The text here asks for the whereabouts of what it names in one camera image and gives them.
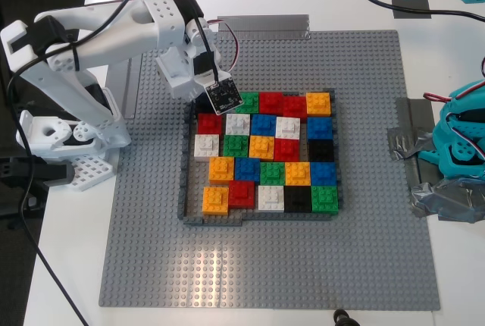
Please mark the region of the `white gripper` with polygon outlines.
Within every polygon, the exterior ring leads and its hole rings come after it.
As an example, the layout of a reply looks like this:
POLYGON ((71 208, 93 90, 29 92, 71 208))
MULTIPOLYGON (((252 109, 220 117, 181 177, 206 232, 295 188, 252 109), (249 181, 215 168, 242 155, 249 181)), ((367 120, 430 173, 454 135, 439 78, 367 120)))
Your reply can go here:
POLYGON ((175 99, 195 99, 230 75, 218 67, 221 55, 214 45, 215 33, 205 21, 190 21, 180 45, 165 49, 156 58, 159 74, 175 99))

